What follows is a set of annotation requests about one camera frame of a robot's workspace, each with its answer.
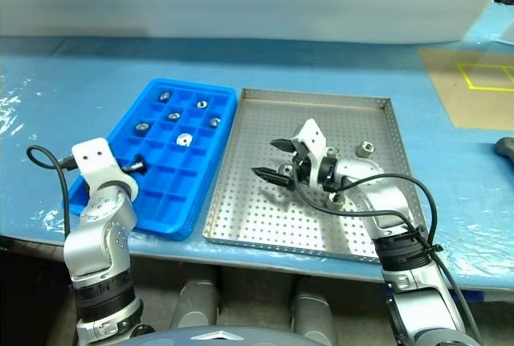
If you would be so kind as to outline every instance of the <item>gray cylinder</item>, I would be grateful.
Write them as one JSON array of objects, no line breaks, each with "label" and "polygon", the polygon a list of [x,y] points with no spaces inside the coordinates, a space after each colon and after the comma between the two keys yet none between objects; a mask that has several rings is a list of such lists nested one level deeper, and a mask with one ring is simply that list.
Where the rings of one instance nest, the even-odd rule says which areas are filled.
[{"label": "gray cylinder", "polygon": [[218,319],[218,292],[211,280],[189,281],[180,293],[171,328],[214,326]]},{"label": "gray cylinder", "polygon": [[293,331],[296,334],[325,346],[338,345],[332,310],[324,297],[299,293],[293,307]]}]

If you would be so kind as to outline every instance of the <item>blue tablecloth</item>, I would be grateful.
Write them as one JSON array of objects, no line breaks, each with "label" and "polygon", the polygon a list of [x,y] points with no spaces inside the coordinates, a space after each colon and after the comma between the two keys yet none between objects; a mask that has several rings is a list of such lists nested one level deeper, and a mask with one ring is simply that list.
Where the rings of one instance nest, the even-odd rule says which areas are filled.
[{"label": "blue tablecloth", "polygon": [[[513,53],[492,41],[514,10],[491,6],[461,43],[438,47]],[[439,208],[436,242],[465,287],[514,289],[514,166],[493,152],[513,133],[451,125],[416,46],[230,39],[3,38],[0,234],[62,243],[57,176],[30,163],[41,144],[58,157],[107,136],[155,77],[264,88],[391,97],[414,175]],[[68,175],[69,184],[76,173]],[[134,232],[134,254],[379,279],[377,264],[223,246],[193,234],[171,242]]]}]

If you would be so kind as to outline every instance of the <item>blue plastic tray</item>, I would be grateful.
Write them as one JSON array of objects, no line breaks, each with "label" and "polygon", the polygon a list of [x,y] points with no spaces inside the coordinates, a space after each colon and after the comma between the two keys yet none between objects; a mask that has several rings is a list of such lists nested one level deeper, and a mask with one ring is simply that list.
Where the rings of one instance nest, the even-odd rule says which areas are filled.
[{"label": "blue plastic tray", "polygon": [[[167,101],[161,94],[170,92]],[[206,101],[206,108],[198,108]],[[171,79],[155,79],[108,136],[112,153],[120,166],[134,162],[140,153],[146,159],[146,174],[133,173],[139,194],[133,203],[136,228],[181,240],[193,229],[206,192],[225,148],[234,119],[237,96],[231,88]],[[176,121],[168,119],[179,113]],[[218,127],[210,121],[219,118]],[[147,133],[135,126],[150,125]],[[189,133],[190,146],[177,144],[177,137]],[[80,214],[88,203],[82,177],[70,188],[70,211]]]}]

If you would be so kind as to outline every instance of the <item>silver mounting plate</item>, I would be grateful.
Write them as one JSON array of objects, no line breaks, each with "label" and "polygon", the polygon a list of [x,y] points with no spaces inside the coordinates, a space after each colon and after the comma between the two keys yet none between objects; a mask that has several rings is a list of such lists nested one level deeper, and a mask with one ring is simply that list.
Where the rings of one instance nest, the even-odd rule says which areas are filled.
[{"label": "silver mounting plate", "polygon": [[[291,162],[292,155],[270,141],[291,137],[308,118],[316,120],[327,145],[339,148],[341,157],[355,157],[356,147],[366,140],[373,143],[373,159],[386,172],[410,174],[390,99],[244,89],[203,236],[217,243],[376,262],[359,218],[317,212],[251,171]],[[426,226],[414,187],[392,181],[406,195],[414,219]],[[306,193],[319,204],[327,196],[310,189]],[[345,208],[365,207],[348,193]]]}]

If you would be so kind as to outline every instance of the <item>white bracket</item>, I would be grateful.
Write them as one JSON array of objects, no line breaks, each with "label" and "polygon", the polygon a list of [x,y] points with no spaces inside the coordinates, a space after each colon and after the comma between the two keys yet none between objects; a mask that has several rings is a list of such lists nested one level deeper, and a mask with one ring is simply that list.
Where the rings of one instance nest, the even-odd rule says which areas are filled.
[{"label": "white bracket", "polygon": [[292,140],[304,143],[307,147],[307,156],[311,161],[308,184],[311,188],[319,189],[321,185],[318,183],[318,172],[327,151],[327,139],[314,119],[308,119]]},{"label": "white bracket", "polygon": [[89,196],[107,182],[118,181],[130,188],[132,201],[137,196],[136,181],[121,171],[112,155],[107,140],[102,137],[73,145],[71,153],[79,167],[80,174],[89,185]]}]

